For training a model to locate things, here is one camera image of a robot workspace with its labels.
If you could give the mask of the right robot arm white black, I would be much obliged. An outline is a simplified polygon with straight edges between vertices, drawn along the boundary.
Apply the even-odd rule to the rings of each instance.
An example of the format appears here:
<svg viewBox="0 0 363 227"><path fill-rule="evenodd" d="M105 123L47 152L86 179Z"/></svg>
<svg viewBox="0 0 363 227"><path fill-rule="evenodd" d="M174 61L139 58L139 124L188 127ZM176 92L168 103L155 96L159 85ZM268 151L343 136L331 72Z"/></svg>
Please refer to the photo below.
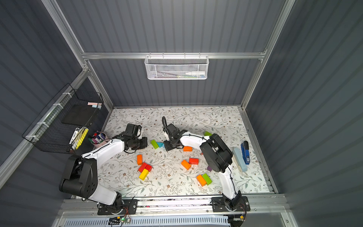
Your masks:
<svg viewBox="0 0 363 227"><path fill-rule="evenodd" d="M201 150L209 167L218 173L222 184L222 196L229 211L235 211L241 204L242 194L237 189L232 175L233 153L217 134L202 136L187 130L180 130L167 124L162 117L163 132L166 136L164 146L167 151L175 148L192 147Z"/></svg>

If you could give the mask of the red long block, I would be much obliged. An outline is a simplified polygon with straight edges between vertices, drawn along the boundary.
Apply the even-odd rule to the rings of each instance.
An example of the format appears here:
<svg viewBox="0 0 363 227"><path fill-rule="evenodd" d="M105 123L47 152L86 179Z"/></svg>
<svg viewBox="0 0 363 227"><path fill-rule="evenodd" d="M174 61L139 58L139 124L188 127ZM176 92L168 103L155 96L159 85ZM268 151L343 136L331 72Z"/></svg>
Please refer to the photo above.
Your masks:
<svg viewBox="0 0 363 227"><path fill-rule="evenodd" d="M142 173L142 172L143 172L143 170L144 170L147 166L148 166L148 164L147 164L147 163L143 163L143 164L139 167L138 171L139 171L140 173Z"/></svg>

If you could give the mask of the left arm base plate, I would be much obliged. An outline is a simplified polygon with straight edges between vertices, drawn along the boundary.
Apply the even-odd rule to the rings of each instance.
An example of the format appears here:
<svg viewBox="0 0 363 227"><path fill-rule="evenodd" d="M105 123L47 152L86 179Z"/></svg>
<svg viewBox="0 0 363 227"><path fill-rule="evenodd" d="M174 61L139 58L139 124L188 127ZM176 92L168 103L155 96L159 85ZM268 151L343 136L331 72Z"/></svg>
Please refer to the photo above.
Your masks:
<svg viewBox="0 0 363 227"><path fill-rule="evenodd" d="M134 215L138 207L137 199L122 200L121 205L98 204L97 215Z"/></svg>

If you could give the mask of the red small block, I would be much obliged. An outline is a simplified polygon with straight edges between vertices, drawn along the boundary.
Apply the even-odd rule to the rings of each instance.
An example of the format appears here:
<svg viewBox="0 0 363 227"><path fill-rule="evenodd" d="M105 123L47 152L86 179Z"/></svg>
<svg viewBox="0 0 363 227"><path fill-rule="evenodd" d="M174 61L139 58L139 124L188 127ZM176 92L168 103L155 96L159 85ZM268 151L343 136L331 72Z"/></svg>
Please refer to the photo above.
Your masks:
<svg viewBox="0 0 363 227"><path fill-rule="evenodd" d="M149 164L147 164L147 165L146 165L146 167L145 167L145 169L146 169L148 172L151 172L151 170L152 170L152 166L151 166L151 165L149 165Z"/></svg>

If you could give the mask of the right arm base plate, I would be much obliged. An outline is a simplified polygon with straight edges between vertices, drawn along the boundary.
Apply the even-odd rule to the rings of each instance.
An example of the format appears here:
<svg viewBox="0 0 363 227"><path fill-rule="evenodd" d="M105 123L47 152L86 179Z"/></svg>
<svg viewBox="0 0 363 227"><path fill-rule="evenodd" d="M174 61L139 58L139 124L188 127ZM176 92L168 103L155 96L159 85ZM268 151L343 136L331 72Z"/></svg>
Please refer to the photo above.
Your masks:
<svg viewBox="0 0 363 227"><path fill-rule="evenodd" d="M214 212L247 212L251 210L248 198L239 195L232 200L226 197L212 197L210 205Z"/></svg>

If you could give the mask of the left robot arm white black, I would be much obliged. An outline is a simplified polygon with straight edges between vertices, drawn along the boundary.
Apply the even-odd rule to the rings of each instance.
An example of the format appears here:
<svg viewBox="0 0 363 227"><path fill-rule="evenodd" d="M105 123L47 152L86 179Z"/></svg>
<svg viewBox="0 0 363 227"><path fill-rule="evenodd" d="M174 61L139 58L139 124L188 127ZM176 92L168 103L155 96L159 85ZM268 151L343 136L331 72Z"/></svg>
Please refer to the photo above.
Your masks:
<svg viewBox="0 0 363 227"><path fill-rule="evenodd" d="M98 183L98 169L115 155L129 149L147 147L147 137L142 136L142 126L127 124L126 130L106 144L81 156L72 155L67 160L60 180L59 190L104 205L121 206L121 195Z"/></svg>

